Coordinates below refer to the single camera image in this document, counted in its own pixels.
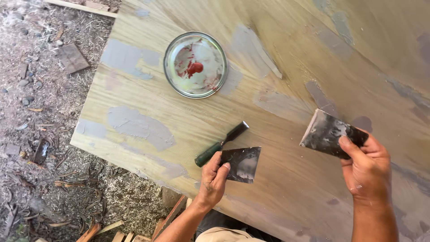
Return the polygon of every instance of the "dirt ground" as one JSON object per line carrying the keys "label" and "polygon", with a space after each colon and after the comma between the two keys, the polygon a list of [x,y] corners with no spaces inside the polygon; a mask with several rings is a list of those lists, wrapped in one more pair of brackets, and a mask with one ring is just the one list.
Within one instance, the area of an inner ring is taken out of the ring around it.
{"label": "dirt ground", "polygon": [[[117,230],[151,237],[167,216],[157,184],[69,144],[113,22],[40,0],[0,0],[0,241],[75,241],[92,221],[121,219],[94,241],[111,241]],[[55,51],[61,29],[60,41],[75,43],[91,67],[66,73]],[[41,140],[47,159],[29,164]]]}

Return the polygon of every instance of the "beige pants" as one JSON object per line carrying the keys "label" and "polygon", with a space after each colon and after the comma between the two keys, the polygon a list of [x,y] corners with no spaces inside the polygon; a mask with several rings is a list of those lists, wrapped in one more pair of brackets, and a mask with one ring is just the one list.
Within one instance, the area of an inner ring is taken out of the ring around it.
{"label": "beige pants", "polygon": [[252,238],[245,231],[214,227],[201,233],[196,242],[262,242],[262,240]]}

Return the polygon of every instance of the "forearm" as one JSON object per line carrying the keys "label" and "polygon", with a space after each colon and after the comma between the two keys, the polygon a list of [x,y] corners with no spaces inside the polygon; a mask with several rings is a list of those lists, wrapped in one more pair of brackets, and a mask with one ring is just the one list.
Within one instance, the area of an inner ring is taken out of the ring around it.
{"label": "forearm", "polygon": [[194,201],[158,236],[156,242],[189,242],[207,213],[207,209]]}
{"label": "forearm", "polygon": [[370,204],[354,200],[352,242],[398,242],[391,203]]}

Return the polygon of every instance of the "man's right hand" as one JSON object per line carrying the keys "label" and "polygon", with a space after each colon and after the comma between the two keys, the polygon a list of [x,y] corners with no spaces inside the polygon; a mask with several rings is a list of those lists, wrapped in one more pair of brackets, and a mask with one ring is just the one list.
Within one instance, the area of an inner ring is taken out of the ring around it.
{"label": "man's right hand", "polygon": [[351,159],[341,159],[346,185],[354,203],[363,205],[391,204],[390,155],[371,134],[359,148],[346,136],[339,145]]}

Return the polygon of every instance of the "green chisel handle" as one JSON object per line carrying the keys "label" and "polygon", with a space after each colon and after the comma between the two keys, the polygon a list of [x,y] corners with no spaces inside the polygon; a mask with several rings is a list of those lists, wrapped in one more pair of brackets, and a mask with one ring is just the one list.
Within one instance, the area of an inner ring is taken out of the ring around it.
{"label": "green chisel handle", "polygon": [[212,158],[212,156],[217,152],[221,151],[222,146],[220,143],[216,143],[212,145],[209,149],[207,149],[205,152],[201,153],[197,158],[194,160],[196,162],[196,165],[198,167],[202,167],[208,160]]}

